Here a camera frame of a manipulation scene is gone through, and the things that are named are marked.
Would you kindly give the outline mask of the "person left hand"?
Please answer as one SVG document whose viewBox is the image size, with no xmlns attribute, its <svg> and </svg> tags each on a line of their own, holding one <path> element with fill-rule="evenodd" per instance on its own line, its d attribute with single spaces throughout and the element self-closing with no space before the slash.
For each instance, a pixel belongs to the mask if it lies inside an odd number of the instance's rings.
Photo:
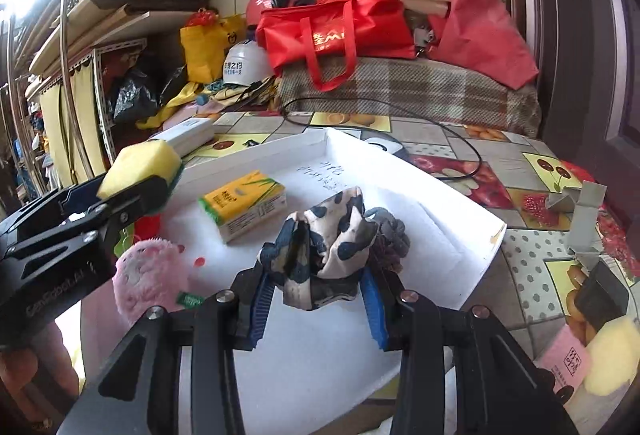
<svg viewBox="0 0 640 435">
<path fill-rule="evenodd" d="M 25 386 L 35 377 L 40 363 L 70 397 L 78 397 L 80 386 L 72 359 L 64 346 L 62 332 L 55 322 L 40 331 L 32 342 L 35 351 L 28 347 L 1 354 L 1 381 L 26 420 L 40 423 L 46 419 L 46 415 L 24 392 Z"/>
</svg>

